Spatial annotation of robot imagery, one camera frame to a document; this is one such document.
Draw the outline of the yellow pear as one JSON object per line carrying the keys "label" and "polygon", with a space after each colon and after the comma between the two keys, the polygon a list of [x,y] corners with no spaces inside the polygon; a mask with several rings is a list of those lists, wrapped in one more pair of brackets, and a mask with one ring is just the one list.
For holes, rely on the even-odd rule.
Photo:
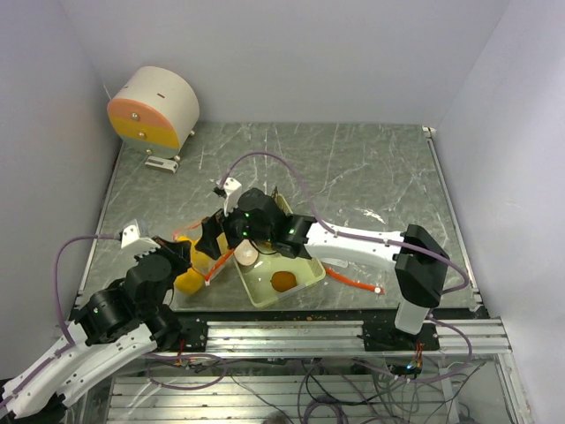
{"label": "yellow pear", "polygon": [[188,269],[184,274],[178,276],[174,287],[183,294],[192,295],[205,285],[205,278],[194,269]]}
{"label": "yellow pear", "polygon": [[195,250],[194,241],[187,236],[181,235],[176,240],[178,254],[192,267],[197,267],[200,263],[199,252]]}

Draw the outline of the pale cream pear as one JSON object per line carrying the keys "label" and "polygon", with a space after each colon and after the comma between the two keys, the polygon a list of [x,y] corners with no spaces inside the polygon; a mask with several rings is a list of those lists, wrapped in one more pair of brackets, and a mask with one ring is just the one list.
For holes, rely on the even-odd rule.
{"label": "pale cream pear", "polygon": [[200,272],[200,274],[207,274],[208,271],[211,269],[211,267],[213,266],[213,260],[211,258],[209,258],[206,254],[199,252],[199,251],[194,251],[193,253],[191,253],[191,263],[192,263],[192,267]]}

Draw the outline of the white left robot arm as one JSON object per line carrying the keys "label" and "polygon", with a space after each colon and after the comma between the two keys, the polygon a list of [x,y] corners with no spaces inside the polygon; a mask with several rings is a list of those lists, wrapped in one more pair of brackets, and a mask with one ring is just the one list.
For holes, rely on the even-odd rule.
{"label": "white left robot arm", "polygon": [[124,277],[91,296],[47,352],[4,384],[3,419],[56,415],[126,363],[178,344],[182,326],[163,301],[192,266],[192,242],[159,237],[152,242]]}

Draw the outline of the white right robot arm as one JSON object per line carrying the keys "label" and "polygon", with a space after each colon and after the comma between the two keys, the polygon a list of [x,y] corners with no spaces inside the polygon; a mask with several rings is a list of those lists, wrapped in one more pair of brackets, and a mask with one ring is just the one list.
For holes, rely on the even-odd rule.
{"label": "white right robot arm", "polygon": [[387,269],[395,274],[401,293],[388,330],[390,342],[405,350],[420,339],[428,313],[440,304],[449,260],[426,229],[411,224],[404,231],[378,232],[331,225],[286,212],[257,188],[224,197],[224,207],[202,221],[197,251],[219,259],[218,238],[224,236],[231,249],[245,240],[266,242],[290,259],[351,261]]}

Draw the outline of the clear bag orange zipper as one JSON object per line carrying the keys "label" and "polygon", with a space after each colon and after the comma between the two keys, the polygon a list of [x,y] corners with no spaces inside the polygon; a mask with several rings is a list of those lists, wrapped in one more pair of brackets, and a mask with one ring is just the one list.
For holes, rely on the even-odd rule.
{"label": "clear bag orange zipper", "polygon": [[[192,239],[194,241],[194,244],[196,245],[196,242],[200,239],[200,235],[201,235],[201,228],[200,228],[201,221],[202,218],[173,231],[172,232],[173,240],[176,241],[179,236],[184,235]],[[207,274],[205,275],[201,274],[205,278],[204,286],[210,285],[211,281],[222,270],[222,268],[226,265],[228,259],[233,254],[233,251],[229,249],[227,240],[223,234],[218,238],[218,242],[221,248],[222,255],[218,260],[212,259],[214,261],[213,266],[211,267],[211,269],[208,271]]]}

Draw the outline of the yellow pear top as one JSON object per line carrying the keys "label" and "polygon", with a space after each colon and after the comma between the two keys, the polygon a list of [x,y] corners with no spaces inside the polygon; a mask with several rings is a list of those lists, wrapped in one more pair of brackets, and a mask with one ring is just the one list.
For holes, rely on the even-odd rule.
{"label": "yellow pear top", "polygon": [[200,263],[199,252],[195,250],[194,241],[187,236],[181,235],[176,240],[178,254],[192,267],[197,267]]}

